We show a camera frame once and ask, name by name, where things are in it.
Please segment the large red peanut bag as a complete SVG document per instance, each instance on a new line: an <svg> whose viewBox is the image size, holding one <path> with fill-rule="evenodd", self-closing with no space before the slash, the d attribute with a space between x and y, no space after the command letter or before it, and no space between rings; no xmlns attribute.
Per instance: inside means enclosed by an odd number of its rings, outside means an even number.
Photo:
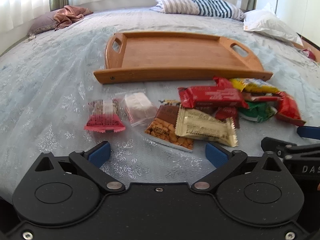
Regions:
<svg viewBox="0 0 320 240"><path fill-rule="evenodd" d="M294 98L286 92L278 92L275 96L278 97L276 118L295 126L304 126L306 121L301 118Z"/></svg>

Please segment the green snack packet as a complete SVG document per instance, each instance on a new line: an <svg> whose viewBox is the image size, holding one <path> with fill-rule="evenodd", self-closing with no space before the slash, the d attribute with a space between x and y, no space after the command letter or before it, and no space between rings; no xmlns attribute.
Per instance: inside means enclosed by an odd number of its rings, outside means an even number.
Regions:
<svg viewBox="0 0 320 240"><path fill-rule="evenodd" d="M277 114L277 110L267 102L247 102L248 108L239 108L238 115L251 122L265 122Z"/></svg>

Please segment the clear red-bottom snack packet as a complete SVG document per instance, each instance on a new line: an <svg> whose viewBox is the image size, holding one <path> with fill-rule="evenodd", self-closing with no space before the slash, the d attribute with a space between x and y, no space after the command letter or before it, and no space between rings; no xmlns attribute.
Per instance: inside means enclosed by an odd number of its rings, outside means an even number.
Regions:
<svg viewBox="0 0 320 240"><path fill-rule="evenodd" d="M126 127L119 117L120 110L117 100L94 100L88 106L90 116L84 130L99 133L125 131Z"/></svg>

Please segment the gold foil snack packet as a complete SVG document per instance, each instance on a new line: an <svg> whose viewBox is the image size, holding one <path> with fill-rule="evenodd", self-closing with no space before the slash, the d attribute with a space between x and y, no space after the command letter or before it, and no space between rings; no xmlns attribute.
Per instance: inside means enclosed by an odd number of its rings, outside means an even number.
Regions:
<svg viewBox="0 0 320 240"><path fill-rule="evenodd" d="M175 134L190 139L215 141L229 147L238 146L233 118L221 121L196 109L179 108Z"/></svg>

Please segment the thin red sausage stick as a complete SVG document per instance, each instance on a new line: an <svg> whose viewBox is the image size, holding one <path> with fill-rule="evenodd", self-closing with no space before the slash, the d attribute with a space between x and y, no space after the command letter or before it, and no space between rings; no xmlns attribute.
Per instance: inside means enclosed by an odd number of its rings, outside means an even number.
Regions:
<svg viewBox="0 0 320 240"><path fill-rule="evenodd" d="M242 92L241 93L244 100L248 102L275 102L280 100L280 97L268 94L257 94L257 93L248 93Z"/></svg>

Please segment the brown peanut snack packet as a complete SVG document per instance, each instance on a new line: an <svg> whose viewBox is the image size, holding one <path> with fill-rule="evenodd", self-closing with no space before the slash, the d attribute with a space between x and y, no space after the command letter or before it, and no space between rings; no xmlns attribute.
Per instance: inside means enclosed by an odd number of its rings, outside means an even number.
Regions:
<svg viewBox="0 0 320 240"><path fill-rule="evenodd" d="M179 108L179 101L164 100L144 133L159 144L191 152L194 147L193 139L180 137L175 133Z"/></svg>

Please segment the clear white candy packet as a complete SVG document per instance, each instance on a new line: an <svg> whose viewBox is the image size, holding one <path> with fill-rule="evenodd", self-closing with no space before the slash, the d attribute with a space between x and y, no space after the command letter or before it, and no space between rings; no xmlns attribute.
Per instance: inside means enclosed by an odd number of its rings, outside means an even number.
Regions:
<svg viewBox="0 0 320 240"><path fill-rule="evenodd" d="M143 92L125 94L123 105L132 127L147 125L158 111Z"/></svg>

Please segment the long red wafer bar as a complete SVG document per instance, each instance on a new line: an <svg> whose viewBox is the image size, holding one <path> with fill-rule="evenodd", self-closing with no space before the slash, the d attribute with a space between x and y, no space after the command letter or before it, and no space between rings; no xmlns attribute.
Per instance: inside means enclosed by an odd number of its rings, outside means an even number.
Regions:
<svg viewBox="0 0 320 240"><path fill-rule="evenodd" d="M236 107L249 109L239 90L217 86L179 87L178 94L184 108Z"/></svg>

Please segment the yellow snack packet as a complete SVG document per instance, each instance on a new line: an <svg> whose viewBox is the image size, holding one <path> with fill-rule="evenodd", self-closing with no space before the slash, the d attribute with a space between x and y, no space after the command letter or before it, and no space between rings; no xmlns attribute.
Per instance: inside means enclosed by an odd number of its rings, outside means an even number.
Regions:
<svg viewBox="0 0 320 240"><path fill-rule="evenodd" d="M274 94L279 92L279 89L261 79L245 79L245 78L233 78L229 79L229 82L234 88L241 92L248 93L264 93Z"/></svg>

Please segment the small red biscuit packet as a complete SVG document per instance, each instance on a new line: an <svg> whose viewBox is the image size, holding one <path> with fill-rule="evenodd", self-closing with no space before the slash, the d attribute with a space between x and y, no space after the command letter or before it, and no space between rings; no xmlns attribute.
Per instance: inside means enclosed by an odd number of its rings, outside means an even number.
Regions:
<svg viewBox="0 0 320 240"><path fill-rule="evenodd" d="M231 90L235 90L235 88L233 87L233 85L230 83L230 81L224 77L213 77L213 80L215 81L216 83L216 86L214 87L214 89L216 91L220 90L228 90L228 91L231 91Z"/></svg>

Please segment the white pillow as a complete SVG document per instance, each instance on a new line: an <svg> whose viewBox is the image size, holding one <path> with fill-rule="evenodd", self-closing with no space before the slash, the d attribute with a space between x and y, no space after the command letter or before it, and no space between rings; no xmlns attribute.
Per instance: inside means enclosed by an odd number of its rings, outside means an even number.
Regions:
<svg viewBox="0 0 320 240"><path fill-rule="evenodd" d="M276 16L270 3L262 9L244 13L244 31L259 33L303 48L300 36Z"/></svg>

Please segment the wooden serving tray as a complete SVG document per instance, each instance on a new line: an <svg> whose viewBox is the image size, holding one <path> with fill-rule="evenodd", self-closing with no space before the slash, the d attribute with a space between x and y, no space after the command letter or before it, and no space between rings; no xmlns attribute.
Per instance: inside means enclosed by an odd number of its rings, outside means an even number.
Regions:
<svg viewBox="0 0 320 240"><path fill-rule="evenodd" d="M269 80L258 57L224 36L140 31L115 33L105 49L105 68L93 73L101 84L254 78Z"/></svg>

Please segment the purple pillow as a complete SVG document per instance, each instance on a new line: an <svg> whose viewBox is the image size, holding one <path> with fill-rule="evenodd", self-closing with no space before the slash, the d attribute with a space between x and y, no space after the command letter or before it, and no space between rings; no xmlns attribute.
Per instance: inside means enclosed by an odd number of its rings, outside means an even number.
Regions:
<svg viewBox="0 0 320 240"><path fill-rule="evenodd" d="M57 10L50 11L36 18L28 31L28 36L54 30L56 27L56 21L53 19L53 17L55 16L56 12Z"/></svg>

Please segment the pink crumpled cloth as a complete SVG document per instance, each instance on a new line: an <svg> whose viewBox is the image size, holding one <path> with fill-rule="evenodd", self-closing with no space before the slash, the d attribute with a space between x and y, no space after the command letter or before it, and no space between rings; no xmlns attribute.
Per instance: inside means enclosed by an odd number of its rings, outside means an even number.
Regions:
<svg viewBox="0 0 320 240"><path fill-rule="evenodd" d="M85 16L92 13L93 11L88 8L65 5L53 16L53 20L56 22L55 30L69 27L73 23L82 20Z"/></svg>

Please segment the striped pillow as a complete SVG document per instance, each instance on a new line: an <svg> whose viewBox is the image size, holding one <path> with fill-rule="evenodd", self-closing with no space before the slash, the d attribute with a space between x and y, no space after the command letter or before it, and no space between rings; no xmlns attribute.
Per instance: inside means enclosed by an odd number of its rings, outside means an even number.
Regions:
<svg viewBox="0 0 320 240"><path fill-rule="evenodd" d="M224 0L156 0L151 10L164 14L184 14L230 18L243 21L245 13Z"/></svg>

